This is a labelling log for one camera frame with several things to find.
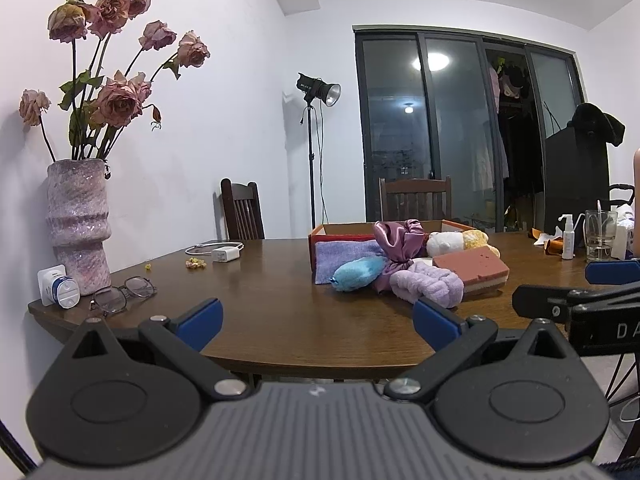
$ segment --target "pink satin scrunchie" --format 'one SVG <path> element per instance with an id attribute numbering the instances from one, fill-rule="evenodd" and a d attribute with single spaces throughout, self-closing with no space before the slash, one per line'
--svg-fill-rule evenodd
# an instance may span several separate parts
<path id="1" fill-rule="evenodd" d="M 424 229 L 417 220 L 405 222 L 376 222 L 373 225 L 376 241 L 389 261 L 372 286 L 377 292 L 391 290 L 389 278 L 398 270 L 407 270 L 424 242 Z"/>

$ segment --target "blue gripper pad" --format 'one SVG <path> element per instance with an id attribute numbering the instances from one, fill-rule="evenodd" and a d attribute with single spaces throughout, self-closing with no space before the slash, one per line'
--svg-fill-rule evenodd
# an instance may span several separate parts
<path id="1" fill-rule="evenodd" d="M 172 319 L 170 329 L 181 341 L 199 352 L 220 332 L 222 319 L 222 303 L 210 298 Z"/>
<path id="2" fill-rule="evenodd" d="M 466 330 L 466 322 L 426 298 L 414 303 L 414 329 L 436 352 Z"/>
<path id="3" fill-rule="evenodd" d="M 640 262 L 591 262 L 584 268 L 584 278 L 593 285 L 625 285 L 640 282 Z"/>

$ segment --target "wooden chair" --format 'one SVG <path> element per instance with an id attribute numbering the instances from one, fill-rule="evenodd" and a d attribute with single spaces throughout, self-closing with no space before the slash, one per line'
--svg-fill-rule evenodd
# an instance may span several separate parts
<path id="1" fill-rule="evenodd" d="M 264 240 L 258 185 L 255 182 L 249 182 L 247 186 L 232 184 L 228 178 L 224 178 L 220 187 L 229 239 Z"/>
<path id="2" fill-rule="evenodd" d="M 442 194 L 447 205 L 443 212 Z M 412 178 L 385 182 L 380 179 L 380 206 L 385 221 L 442 220 L 451 218 L 451 177 L 445 180 Z"/>

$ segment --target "wooden table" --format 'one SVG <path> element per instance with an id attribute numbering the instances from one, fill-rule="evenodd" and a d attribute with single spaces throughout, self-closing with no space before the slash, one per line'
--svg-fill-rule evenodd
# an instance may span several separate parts
<path id="1" fill-rule="evenodd" d="M 511 269 L 506 286 L 490 297 L 464 301 L 460 317 L 484 314 L 502 328 L 529 321 L 511 309 L 521 283 L 587 286 L 584 257 L 564 261 L 546 256 L 522 233 L 491 236 Z M 224 325 L 202 353 L 238 372 L 335 379 L 382 379 L 422 361 L 433 350 L 414 332 L 411 306 L 391 293 L 370 289 L 345 294 L 313 285 L 306 239 L 245 242 L 239 260 L 187 270 L 183 251 L 113 274 L 113 285 L 146 276 L 158 294 L 132 301 L 108 317 L 112 328 L 130 328 L 154 314 L 176 317 L 210 297 L 220 298 Z M 69 310 L 29 305 L 35 319 L 60 341 L 90 315 L 90 298 Z"/>

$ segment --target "white bottle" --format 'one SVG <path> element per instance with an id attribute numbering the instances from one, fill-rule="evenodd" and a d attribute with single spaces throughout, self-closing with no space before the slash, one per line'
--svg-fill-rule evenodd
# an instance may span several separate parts
<path id="1" fill-rule="evenodd" d="M 561 221 L 563 218 L 566 219 L 564 223 L 564 232 L 562 232 L 562 259 L 563 260 L 572 260 L 574 258 L 574 216 L 573 215 L 562 215 L 558 221 Z"/>

